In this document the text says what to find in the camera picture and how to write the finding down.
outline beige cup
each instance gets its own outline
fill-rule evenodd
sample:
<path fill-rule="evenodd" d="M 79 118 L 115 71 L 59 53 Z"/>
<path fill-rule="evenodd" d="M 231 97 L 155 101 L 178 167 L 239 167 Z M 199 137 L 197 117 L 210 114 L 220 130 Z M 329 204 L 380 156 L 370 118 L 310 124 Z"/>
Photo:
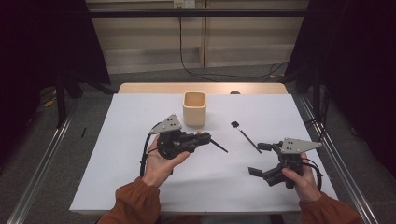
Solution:
<path fill-rule="evenodd" d="M 206 117 L 206 95 L 204 92 L 184 93 L 183 120 L 186 125 L 202 126 Z"/>

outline orange sleeve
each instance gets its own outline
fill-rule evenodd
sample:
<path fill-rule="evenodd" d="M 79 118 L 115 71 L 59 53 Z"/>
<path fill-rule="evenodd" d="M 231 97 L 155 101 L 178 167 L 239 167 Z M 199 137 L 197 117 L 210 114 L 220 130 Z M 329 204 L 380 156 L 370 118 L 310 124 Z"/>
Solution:
<path fill-rule="evenodd" d="M 116 191 L 116 204 L 98 221 L 111 223 L 155 223 L 161 210 L 160 190 L 138 177 Z"/>
<path fill-rule="evenodd" d="M 361 224 L 361 217 L 355 210 L 323 192 L 321 194 L 316 202 L 300 202 L 304 224 Z"/>

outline hand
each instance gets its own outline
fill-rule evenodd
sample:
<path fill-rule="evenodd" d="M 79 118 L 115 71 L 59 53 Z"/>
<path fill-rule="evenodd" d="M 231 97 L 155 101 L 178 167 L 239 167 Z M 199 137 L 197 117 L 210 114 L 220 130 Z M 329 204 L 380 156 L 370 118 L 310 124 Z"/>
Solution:
<path fill-rule="evenodd" d="M 301 158 L 306 159 L 306 154 L 302 153 Z M 297 195 L 303 203 L 312 203 L 321 197 L 311 167 L 303 165 L 302 176 L 288 168 L 283 168 L 282 174 L 296 183 Z"/>
<path fill-rule="evenodd" d="M 181 164 L 190 156 L 190 152 L 182 152 L 178 154 L 174 159 L 167 160 L 163 158 L 157 149 L 157 135 L 148 148 L 148 159 L 145 175 L 142 180 L 149 186 L 159 187 L 168 176 L 171 174 L 175 166 Z"/>

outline white tabletop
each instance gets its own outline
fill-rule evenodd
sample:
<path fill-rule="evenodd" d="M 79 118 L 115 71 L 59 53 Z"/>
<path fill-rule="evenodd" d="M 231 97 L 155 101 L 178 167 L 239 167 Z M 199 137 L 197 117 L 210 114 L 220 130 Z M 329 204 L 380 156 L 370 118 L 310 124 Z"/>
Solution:
<path fill-rule="evenodd" d="M 285 183 L 269 187 L 248 173 L 248 167 L 267 171 L 278 164 L 275 152 L 260 154 L 232 125 L 254 143 L 277 143 L 285 137 L 311 140 L 288 94 L 206 96 L 205 126 L 212 139 L 229 153 L 212 144 L 200 146 L 174 170 L 161 186 L 163 213 L 282 213 L 300 211 L 294 189 Z M 183 123 L 182 94 L 116 94 L 107 112 L 90 162 L 70 210 L 102 214 L 115 202 L 115 190 L 139 176 L 146 137 L 158 122 L 176 114 L 182 131 L 196 129 Z M 308 152 L 323 173 L 322 190 L 337 198 L 315 150 Z"/>

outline table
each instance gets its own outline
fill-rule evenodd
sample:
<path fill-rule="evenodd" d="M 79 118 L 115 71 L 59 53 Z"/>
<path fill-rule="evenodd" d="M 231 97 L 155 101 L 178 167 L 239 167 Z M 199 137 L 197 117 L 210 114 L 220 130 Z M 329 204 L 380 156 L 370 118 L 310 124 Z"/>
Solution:
<path fill-rule="evenodd" d="M 116 188 L 138 176 L 144 141 L 151 127 L 175 113 L 182 121 L 182 92 L 205 91 L 204 131 L 229 150 L 198 147 L 161 186 L 163 214 L 273 214 L 297 212 L 298 197 L 284 183 L 269 187 L 248 167 L 274 168 L 275 152 L 259 154 L 231 122 L 237 120 L 253 142 L 284 137 L 310 140 L 290 95 L 270 83 L 128 83 L 115 95 L 70 210 L 103 214 L 114 205 Z M 240 95 L 228 94 L 240 91 Z M 187 133 L 195 132 L 183 126 Z M 323 176 L 323 191 L 337 198 L 315 150 L 308 152 Z"/>

